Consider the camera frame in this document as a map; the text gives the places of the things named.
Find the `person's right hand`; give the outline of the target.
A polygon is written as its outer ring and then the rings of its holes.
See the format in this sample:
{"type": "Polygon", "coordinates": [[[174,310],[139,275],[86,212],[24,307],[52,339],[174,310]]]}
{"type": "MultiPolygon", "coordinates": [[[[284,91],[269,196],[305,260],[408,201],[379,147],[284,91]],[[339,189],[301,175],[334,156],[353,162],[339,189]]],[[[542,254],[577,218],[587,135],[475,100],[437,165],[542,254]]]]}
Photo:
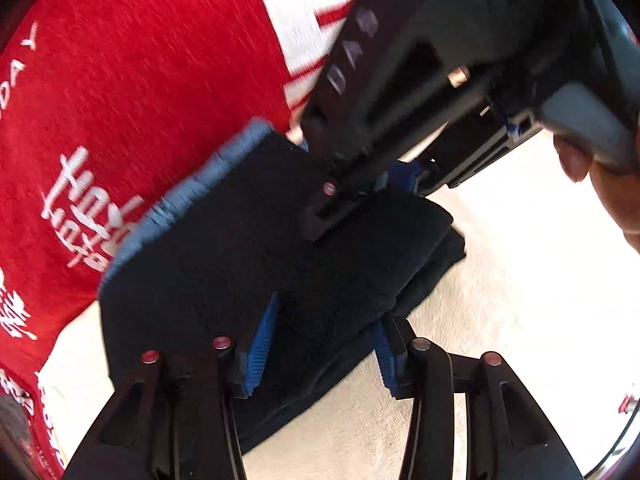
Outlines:
{"type": "Polygon", "coordinates": [[[576,146],[563,141],[556,134],[553,145],[564,174],[574,183],[589,178],[599,200],[629,246],[639,251],[639,174],[612,174],[576,146]]]}

